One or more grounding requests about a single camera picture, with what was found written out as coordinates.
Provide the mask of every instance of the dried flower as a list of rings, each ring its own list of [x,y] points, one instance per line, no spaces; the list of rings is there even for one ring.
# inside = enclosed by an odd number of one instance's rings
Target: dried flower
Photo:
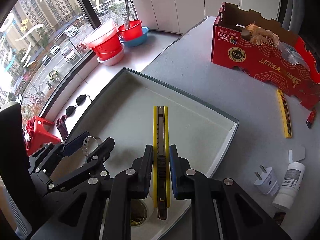
[[[256,22],[253,22],[251,24],[249,24],[248,26],[246,26],[246,29],[250,32],[253,33],[253,31],[257,28],[260,28],[256,25]]]
[[[261,45],[263,42],[265,42],[266,44],[269,44],[276,48],[278,47],[280,40],[278,35],[276,35],[272,31],[265,30],[263,28],[257,28],[253,31],[250,42],[257,45]]]

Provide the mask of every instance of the stacked buckets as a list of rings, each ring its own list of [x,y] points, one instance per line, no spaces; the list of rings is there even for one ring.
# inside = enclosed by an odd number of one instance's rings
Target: stacked buckets
[[[110,19],[95,29],[83,41],[98,56],[98,61],[107,66],[118,63],[124,56],[124,45],[121,45],[115,22]]]
[[[124,57],[125,45],[134,47],[147,39],[149,29],[141,27],[141,23],[141,20],[133,20],[129,29],[124,29],[124,25],[117,29],[114,20],[110,19],[90,33],[83,44],[97,54],[98,62],[107,66],[115,65]]]

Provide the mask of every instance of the red lighter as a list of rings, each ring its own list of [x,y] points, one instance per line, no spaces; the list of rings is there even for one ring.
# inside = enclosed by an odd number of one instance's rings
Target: red lighter
[[[317,113],[317,111],[315,109],[312,109],[311,113],[309,114],[309,117],[307,119],[307,126],[309,129],[311,129],[311,125],[313,123],[313,120],[316,117],[316,113]]]

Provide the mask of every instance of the blue basin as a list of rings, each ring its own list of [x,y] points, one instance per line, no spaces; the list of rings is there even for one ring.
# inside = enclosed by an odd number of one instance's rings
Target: blue basin
[[[149,28],[148,27],[142,27],[142,32],[143,32],[142,36],[140,36],[138,38],[135,38],[133,40],[130,40],[130,41],[123,41],[122,39],[120,39],[120,40],[126,47],[138,46],[138,45],[144,43],[147,40]]]

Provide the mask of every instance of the yellow utility knife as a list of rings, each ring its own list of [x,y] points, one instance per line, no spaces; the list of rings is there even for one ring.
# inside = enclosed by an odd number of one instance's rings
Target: yellow utility knife
[[[168,107],[153,108],[153,203],[158,218],[167,219],[170,207]]]
[[[280,104],[281,115],[282,115],[282,122],[284,127],[284,136],[286,138],[292,137],[292,130],[291,130],[291,122],[289,116],[289,110],[287,102],[285,101],[285,97],[280,89],[277,90],[277,97]]]

